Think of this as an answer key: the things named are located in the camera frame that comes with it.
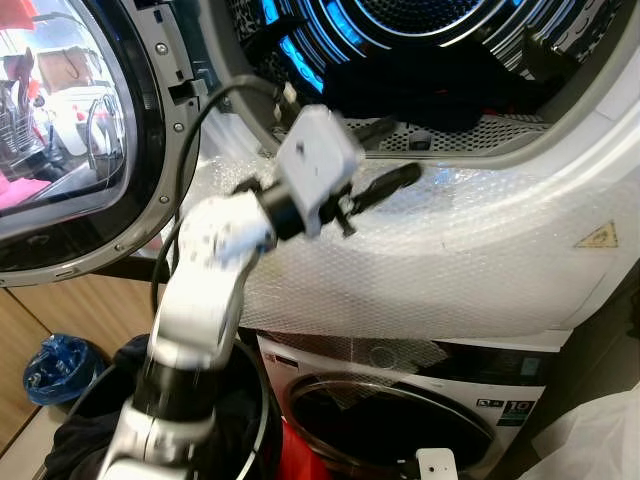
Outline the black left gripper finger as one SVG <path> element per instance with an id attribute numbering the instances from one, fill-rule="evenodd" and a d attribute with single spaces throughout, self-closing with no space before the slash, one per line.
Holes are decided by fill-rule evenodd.
<path id="1" fill-rule="evenodd" d="M 422 166 L 417 163 L 408 163 L 398 166 L 380 174 L 372 179 L 364 191 L 351 196 L 351 214 L 361 214 L 372 207 L 378 206 L 381 202 L 388 200 L 394 193 L 401 189 L 408 188 L 421 178 Z"/>
<path id="2" fill-rule="evenodd" d="M 399 129 L 398 119 L 394 116 L 384 116 L 376 120 L 348 119 L 347 127 L 352 136 L 366 151 L 381 151 L 381 142 L 393 136 Z"/>

